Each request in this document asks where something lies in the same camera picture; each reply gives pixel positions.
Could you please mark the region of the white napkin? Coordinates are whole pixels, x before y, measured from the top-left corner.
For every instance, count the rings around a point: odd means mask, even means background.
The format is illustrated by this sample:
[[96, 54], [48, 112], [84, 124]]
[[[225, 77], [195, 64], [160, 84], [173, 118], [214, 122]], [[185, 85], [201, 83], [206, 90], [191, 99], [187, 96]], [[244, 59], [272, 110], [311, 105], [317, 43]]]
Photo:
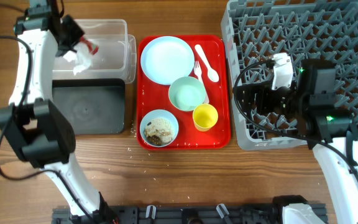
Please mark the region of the white napkin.
[[73, 74], [77, 75], [92, 66], [92, 55], [86, 44], [80, 42], [74, 47], [74, 51], [67, 52], [63, 58], [67, 62], [74, 62]]

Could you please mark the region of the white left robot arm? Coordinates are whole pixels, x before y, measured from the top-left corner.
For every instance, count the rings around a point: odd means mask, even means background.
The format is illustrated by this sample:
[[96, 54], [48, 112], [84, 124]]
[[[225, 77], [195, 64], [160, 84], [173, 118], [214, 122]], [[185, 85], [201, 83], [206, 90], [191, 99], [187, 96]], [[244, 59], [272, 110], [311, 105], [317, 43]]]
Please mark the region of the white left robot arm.
[[72, 51], [84, 32], [61, 2], [30, 1], [14, 33], [21, 44], [19, 65], [9, 104], [0, 109], [0, 138], [20, 161], [54, 182], [69, 203], [72, 223], [118, 223], [76, 160], [74, 130], [52, 101], [55, 59]]

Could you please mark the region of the yellow plastic cup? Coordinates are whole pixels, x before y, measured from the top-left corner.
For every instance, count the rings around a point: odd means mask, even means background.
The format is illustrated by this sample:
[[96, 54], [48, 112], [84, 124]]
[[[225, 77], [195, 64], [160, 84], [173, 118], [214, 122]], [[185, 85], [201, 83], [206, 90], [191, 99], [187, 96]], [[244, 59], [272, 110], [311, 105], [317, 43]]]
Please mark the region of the yellow plastic cup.
[[208, 131], [218, 122], [218, 111], [211, 104], [201, 104], [193, 110], [193, 122], [198, 131]]

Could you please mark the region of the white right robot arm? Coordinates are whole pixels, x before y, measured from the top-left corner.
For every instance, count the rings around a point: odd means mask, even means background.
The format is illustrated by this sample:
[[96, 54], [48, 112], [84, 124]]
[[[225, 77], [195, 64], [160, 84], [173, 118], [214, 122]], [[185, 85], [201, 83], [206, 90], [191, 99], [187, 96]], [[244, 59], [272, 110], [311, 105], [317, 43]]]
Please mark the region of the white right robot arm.
[[234, 103], [240, 114], [255, 124], [252, 110], [260, 114], [278, 113], [297, 121], [295, 139], [306, 141], [326, 179], [338, 223], [358, 223], [358, 128], [352, 113], [337, 108], [335, 64], [329, 60], [301, 61], [295, 86], [279, 72], [284, 64], [277, 59], [263, 62], [275, 75], [272, 81], [254, 84], [239, 82], [249, 65], [233, 84]]

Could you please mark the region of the mint green bowl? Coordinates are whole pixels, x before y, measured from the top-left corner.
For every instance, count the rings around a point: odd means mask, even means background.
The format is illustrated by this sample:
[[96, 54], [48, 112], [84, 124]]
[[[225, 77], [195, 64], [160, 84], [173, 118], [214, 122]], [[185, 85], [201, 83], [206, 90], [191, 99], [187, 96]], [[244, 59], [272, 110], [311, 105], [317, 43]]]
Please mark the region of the mint green bowl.
[[193, 111], [204, 103], [206, 89], [194, 77], [181, 77], [175, 80], [168, 89], [171, 104], [180, 111]]

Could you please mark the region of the light blue bowl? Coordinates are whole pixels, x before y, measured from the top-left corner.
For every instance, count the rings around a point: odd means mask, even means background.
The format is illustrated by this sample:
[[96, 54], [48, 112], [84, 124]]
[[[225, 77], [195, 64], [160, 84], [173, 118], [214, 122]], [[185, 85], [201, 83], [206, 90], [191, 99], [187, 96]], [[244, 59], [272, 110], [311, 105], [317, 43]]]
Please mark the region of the light blue bowl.
[[[171, 122], [172, 128], [174, 130], [174, 135], [173, 135], [173, 140], [170, 143], [168, 143], [167, 145], [153, 146], [153, 145], [151, 145], [150, 143], [148, 143], [146, 141], [146, 138], [145, 138], [145, 135], [144, 135], [145, 126], [147, 125], [147, 123], [149, 121], [151, 121], [154, 118], [165, 118], [165, 119], [169, 120], [169, 122]], [[152, 147], [166, 147], [169, 144], [171, 144], [176, 139], [176, 137], [178, 136], [179, 124], [178, 124], [178, 121], [177, 121], [176, 117], [174, 117], [174, 115], [171, 112], [169, 112], [167, 110], [153, 110], [153, 111], [150, 111], [149, 113], [147, 113], [142, 118], [142, 120], [140, 122], [140, 125], [139, 125], [139, 131], [140, 131], [140, 136], [141, 136], [142, 140], [146, 144], [148, 144], [149, 146], [152, 146]]]

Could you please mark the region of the leftover rice and food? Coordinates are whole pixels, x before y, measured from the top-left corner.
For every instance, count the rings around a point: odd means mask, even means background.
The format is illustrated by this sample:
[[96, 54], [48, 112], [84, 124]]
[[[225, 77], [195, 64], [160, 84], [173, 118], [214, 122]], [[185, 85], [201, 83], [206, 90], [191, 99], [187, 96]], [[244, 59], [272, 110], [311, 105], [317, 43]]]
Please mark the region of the leftover rice and food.
[[174, 130], [165, 118], [154, 118], [144, 129], [146, 141], [153, 146], [164, 146], [173, 140]]

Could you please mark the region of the red snack wrapper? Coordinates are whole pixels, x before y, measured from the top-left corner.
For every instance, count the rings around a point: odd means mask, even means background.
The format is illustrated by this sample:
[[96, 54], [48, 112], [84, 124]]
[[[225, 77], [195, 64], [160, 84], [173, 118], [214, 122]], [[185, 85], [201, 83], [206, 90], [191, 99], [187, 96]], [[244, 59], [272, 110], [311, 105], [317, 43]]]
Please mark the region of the red snack wrapper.
[[87, 46], [91, 55], [95, 55], [99, 50], [99, 46], [97, 44], [86, 39], [84, 36], [80, 38], [80, 42]]

